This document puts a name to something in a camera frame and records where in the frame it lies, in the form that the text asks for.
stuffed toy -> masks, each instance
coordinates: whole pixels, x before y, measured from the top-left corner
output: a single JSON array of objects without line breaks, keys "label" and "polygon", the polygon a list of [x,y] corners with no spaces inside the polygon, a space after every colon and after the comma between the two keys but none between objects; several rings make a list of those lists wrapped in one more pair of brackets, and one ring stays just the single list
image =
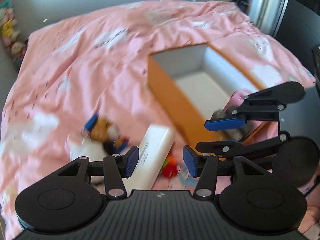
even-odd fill
[{"label": "stuffed toy", "polygon": [[4,0],[0,3],[0,8],[7,8],[7,7],[12,7],[11,0]]},{"label": "stuffed toy", "polygon": [[5,13],[6,10],[4,8],[0,8],[0,22],[4,19]]},{"label": "stuffed toy", "polygon": [[17,41],[17,38],[18,36],[20,35],[21,31],[20,30],[13,30],[12,34],[11,34],[11,41],[12,42],[16,42]]},{"label": "stuffed toy", "polygon": [[12,19],[8,20],[2,27],[2,37],[10,37],[13,33]]},{"label": "stuffed toy", "polygon": [[121,153],[128,145],[127,138],[121,138],[116,124],[95,114],[84,126],[84,131],[95,141],[101,142],[108,155]]},{"label": "stuffed toy", "polygon": [[12,45],[11,53],[14,57],[23,57],[26,53],[25,48],[24,43],[17,41]]},{"label": "stuffed toy", "polygon": [[10,50],[12,46],[12,40],[10,39],[10,37],[2,38],[2,41],[3,41],[3,44],[5,45],[5,48],[7,50]]}]

red toy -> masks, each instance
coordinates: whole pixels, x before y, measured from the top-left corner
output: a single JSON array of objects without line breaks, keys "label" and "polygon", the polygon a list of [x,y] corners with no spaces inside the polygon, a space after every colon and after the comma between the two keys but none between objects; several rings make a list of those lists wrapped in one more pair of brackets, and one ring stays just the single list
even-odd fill
[{"label": "red toy", "polygon": [[165,159],[164,164],[162,165],[162,170],[161,170],[160,174],[162,176],[164,176],[165,178],[169,178],[169,179],[177,176],[178,167],[177,167],[177,163],[173,157],[168,156]]}]

round black disc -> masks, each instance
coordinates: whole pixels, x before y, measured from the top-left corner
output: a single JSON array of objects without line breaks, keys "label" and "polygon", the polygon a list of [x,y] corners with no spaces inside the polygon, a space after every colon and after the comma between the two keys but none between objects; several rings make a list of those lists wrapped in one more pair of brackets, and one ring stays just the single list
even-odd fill
[{"label": "round black disc", "polygon": [[307,184],[319,163],[314,143],[305,138],[293,139],[280,147],[272,161],[272,173],[295,187]]},{"label": "round black disc", "polygon": [[66,176],[45,178],[22,191],[15,202],[20,224],[42,233],[68,232],[94,219],[102,208],[100,193]]},{"label": "round black disc", "polygon": [[226,187],[219,205],[240,228],[268,234],[294,230],[307,210],[301,192],[266,175],[247,176]]}]

orange box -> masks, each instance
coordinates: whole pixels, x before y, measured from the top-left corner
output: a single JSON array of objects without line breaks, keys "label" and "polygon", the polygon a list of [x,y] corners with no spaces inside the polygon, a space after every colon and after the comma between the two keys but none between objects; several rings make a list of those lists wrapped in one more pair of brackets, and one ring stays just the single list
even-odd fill
[{"label": "orange box", "polygon": [[208,44],[168,49],[148,56],[148,86],[187,143],[227,139],[204,128],[235,90],[258,91],[248,75]]}]

blue gripper pad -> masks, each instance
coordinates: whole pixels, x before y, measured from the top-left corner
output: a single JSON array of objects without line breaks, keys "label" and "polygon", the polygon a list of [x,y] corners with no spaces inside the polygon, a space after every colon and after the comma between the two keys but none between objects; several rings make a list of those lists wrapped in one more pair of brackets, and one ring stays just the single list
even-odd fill
[{"label": "blue gripper pad", "polygon": [[130,178],[139,161],[139,148],[136,147],[129,156],[125,167],[125,175]]},{"label": "blue gripper pad", "polygon": [[247,122],[242,119],[232,118],[224,119],[219,118],[215,120],[207,120],[204,123],[204,127],[209,131],[223,131],[230,129],[239,129],[244,126]]},{"label": "blue gripper pad", "polygon": [[191,152],[189,152],[189,150],[186,147],[183,148],[182,155],[183,161],[186,167],[188,168],[190,175],[193,178],[199,177],[200,175],[197,174],[196,158],[192,155]]}]

